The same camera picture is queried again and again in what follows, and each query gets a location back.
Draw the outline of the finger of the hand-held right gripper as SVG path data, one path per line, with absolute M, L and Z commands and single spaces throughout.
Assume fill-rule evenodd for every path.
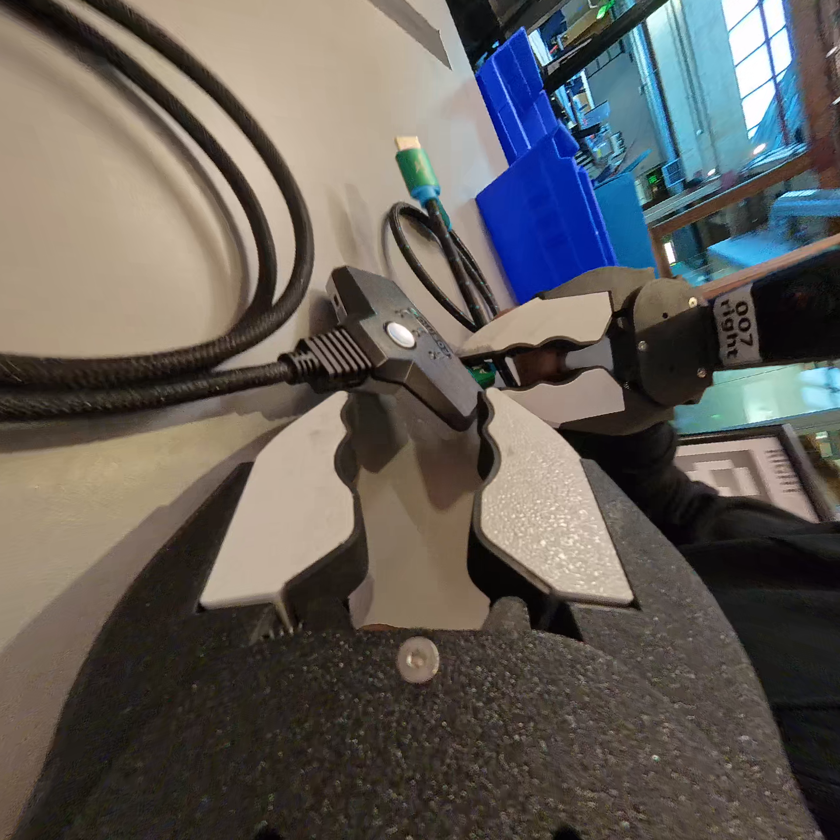
M 552 343 L 574 347 L 598 343 L 613 319 L 607 291 L 580 296 L 536 297 L 472 333 L 458 351 L 462 360 L 488 360 Z
M 624 391 L 608 370 L 595 367 L 577 371 L 576 376 L 559 384 L 541 382 L 529 387 L 507 388 L 512 401 L 546 424 L 564 424 L 622 413 Z

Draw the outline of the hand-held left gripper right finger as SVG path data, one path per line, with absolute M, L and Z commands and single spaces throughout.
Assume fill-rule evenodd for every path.
M 581 458 L 550 425 L 490 388 L 479 397 L 479 487 L 467 571 L 490 603 L 524 601 L 551 629 L 571 605 L 626 609 L 635 596 Z

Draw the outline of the person's right hand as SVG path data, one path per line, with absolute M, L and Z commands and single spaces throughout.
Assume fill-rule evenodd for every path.
M 553 348 L 534 349 L 513 358 L 520 387 L 559 384 L 568 376 L 565 353 Z

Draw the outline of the black-framed printed panel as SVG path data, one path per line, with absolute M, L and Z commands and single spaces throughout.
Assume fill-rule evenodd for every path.
M 809 522 L 838 521 L 828 459 L 789 424 L 680 436 L 675 463 L 722 497 L 761 501 Z

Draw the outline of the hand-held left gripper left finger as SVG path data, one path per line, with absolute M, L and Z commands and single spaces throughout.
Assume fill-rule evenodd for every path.
M 342 603 L 364 581 L 349 399 L 329 396 L 259 452 L 200 595 L 203 609 L 271 605 L 295 631 L 313 603 Z

